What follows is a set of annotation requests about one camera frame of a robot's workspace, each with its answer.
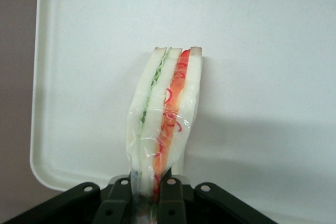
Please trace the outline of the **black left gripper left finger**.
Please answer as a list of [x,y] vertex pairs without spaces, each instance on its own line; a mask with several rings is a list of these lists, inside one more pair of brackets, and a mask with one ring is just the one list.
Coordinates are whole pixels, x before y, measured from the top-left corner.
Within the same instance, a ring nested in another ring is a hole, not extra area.
[[117,176],[102,190],[102,201],[93,223],[132,223],[132,191],[129,176]]

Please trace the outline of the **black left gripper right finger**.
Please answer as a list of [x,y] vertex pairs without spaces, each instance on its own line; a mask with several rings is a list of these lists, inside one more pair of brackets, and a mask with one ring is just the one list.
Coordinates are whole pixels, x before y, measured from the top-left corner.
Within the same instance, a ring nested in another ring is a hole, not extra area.
[[162,179],[157,216],[158,224],[187,223],[183,184],[179,179],[175,177]]

